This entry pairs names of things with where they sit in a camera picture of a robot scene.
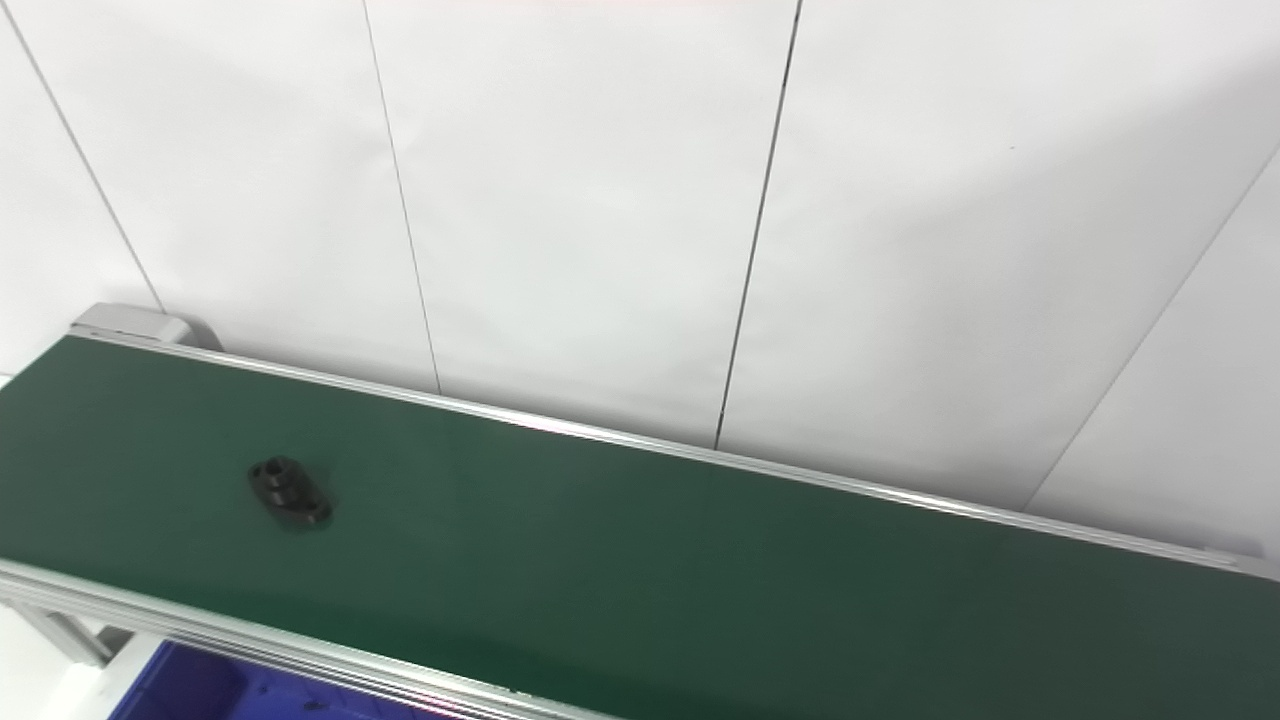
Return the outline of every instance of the white wall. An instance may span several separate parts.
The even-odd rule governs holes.
[[[758,238],[791,0],[6,1],[73,136],[0,28],[0,373],[159,302],[247,355],[1280,542],[1270,454],[1213,429],[1280,423],[1240,295],[1275,270],[1211,264],[1280,229],[1267,183],[1233,218],[1280,142],[1268,0],[809,0]]]

